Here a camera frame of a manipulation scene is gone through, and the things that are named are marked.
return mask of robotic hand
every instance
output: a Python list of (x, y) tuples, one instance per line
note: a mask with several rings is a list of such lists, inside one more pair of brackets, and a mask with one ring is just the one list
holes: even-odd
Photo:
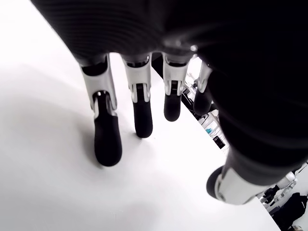
[(204, 61), (194, 110), (204, 115), (213, 99), (231, 146), (226, 164), (208, 179), (213, 197), (244, 204), (307, 159), (305, 7), (197, 0), (32, 2), (80, 64), (102, 165), (115, 165), (122, 153), (110, 52), (123, 57), (136, 133), (142, 138), (153, 129), (151, 53), (163, 53), (169, 121), (179, 117), (190, 58), (198, 54)]

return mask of robotic finger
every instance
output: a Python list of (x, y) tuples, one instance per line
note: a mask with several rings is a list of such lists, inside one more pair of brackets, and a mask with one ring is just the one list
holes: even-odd
[(168, 121), (180, 116), (181, 95), (192, 55), (176, 56), (163, 53), (163, 75), (165, 84), (164, 115)]
[(115, 87), (109, 54), (94, 65), (81, 66), (90, 105), (94, 111), (94, 150), (98, 162), (104, 166), (117, 164), (122, 156)]
[(211, 73), (212, 69), (205, 62), (202, 62), (198, 78), (198, 89), (193, 102), (193, 110), (200, 116), (207, 114), (212, 104), (212, 97), (207, 87), (207, 80)]
[(122, 55), (134, 106), (136, 134), (140, 138), (149, 137), (153, 131), (150, 103), (151, 55)]

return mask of white table surface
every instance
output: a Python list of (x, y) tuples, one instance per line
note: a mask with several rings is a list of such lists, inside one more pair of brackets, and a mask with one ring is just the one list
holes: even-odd
[(85, 84), (66, 46), (26, 0), (1, 3), (0, 28), (0, 230), (279, 230), (258, 200), (233, 206), (207, 194), (225, 155), (183, 105), (178, 121), (165, 120), (154, 70), (154, 130), (141, 140), (124, 66), (111, 54), (123, 157), (101, 167)]

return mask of black rubber fingertip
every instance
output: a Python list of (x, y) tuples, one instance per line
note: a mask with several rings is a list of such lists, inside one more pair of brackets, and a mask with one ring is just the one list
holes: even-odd
[(217, 168), (212, 174), (211, 176), (207, 179), (207, 183), (206, 183), (206, 190), (207, 193), (214, 197), (215, 199), (217, 199), (216, 195), (215, 195), (215, 184), (216, 184), (216, 180), (218, 178), (218, 176), (220, 175), (220, 173), (222, 172), (222, 168), (223, 166)]
[(133, 105), (136, 134), (140, 138), (147, 138), (153, 131), (151, 103), (138, 101)]
[(164, 115), (170, 121), (176, 121), (181, 112), (181, 95), (165, 95)]
[(96, 119), (94, 150), (97, 161), (104, 166), (116, 165), (122, 157), (122, 144), (117, 116), (111, 116), (106, 121)]
[(196, 91), (196, 96), (193, 102), (193, 110), (197, 115), (203, 116), (209, 113), (211, 104), (212, 104), (212, 97), (208, 90), (208, 87), (206, 87), (203, 93), (201, 93), (199, 90)]

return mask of white tabletop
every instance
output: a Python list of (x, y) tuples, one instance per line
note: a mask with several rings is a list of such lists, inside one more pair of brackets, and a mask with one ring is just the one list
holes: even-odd
[(30, 2), (1, 5), (0, 230), (279, 230), (258, 200), (233, 206), (207, 194), (225, 155), (184, 105), (176, 122), (165, 120), (154, 70), (154, 130), (135, 135), (118, 54), (111, 63), (123, 157), (100, 166), (77, 62)]

